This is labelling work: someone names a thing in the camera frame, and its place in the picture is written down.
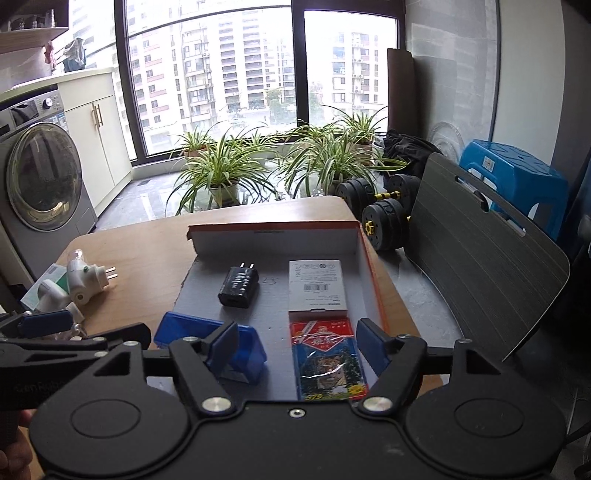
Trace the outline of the person left hand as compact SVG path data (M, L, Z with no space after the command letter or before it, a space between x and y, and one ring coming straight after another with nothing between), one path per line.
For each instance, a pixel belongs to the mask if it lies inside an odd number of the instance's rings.
M1 414L1 440L11 440L11 443L1 443L2 479L31 479L29 465L33 460L33 452L21 429L29 428L33 415L33 410Z

